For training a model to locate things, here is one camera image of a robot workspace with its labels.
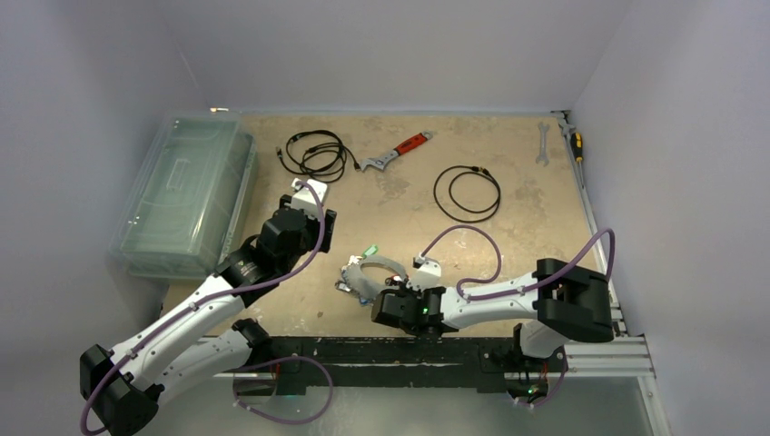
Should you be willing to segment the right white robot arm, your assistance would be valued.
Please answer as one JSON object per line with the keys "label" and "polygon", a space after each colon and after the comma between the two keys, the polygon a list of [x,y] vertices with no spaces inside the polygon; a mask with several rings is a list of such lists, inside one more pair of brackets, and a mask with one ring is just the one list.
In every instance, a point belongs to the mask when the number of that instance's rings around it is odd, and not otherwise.
{"label": "right white robot arm", "polygon": [[605,274],[545,258],[533,272],[506,282],[461,290],[439,284],[441,267],[416,259],[417,271],[396,289],[381,291],[373,322],[413,336],[440,337],[486,322],[519,320],[512,362],[530,370],[569,341],[611,342],[610,292]]}

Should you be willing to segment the large metal key ring plate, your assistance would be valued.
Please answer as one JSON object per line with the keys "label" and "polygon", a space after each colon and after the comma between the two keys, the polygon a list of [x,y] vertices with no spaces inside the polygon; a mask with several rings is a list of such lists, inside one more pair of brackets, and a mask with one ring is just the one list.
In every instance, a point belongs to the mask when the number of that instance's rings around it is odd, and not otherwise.
{"label": "large metal key ring plate", "polygon": [[364,269],[368,267],[389,270],[401,279],[407,277],[405,267],[388,257],[378,254],[366,257],[351,256],[349,262],[341,268],[341,277],[335,283],[335,288],[356,298],[361,305],[373,303],[380,292],[384,290],[398,288],[397,285],[388,285],[385,281],[377,282],[370,278],[364,272]]}

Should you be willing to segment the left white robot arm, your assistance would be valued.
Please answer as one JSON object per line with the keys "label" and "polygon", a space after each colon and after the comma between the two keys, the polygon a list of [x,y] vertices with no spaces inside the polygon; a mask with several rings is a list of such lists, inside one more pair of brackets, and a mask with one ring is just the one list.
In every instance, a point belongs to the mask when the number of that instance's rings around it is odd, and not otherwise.
{"label": "left white robot arm", "polygon": [[134,435],[180,393],[220,372],[277,373],[300,356],[280,355],[255,320],[218,337],[204,335],[241,312],[330,249],[336,213],[326,190],[301,182],[260,232],[229,254],[185,300],[110,348],[94,345],[79,361],[84,435]]}

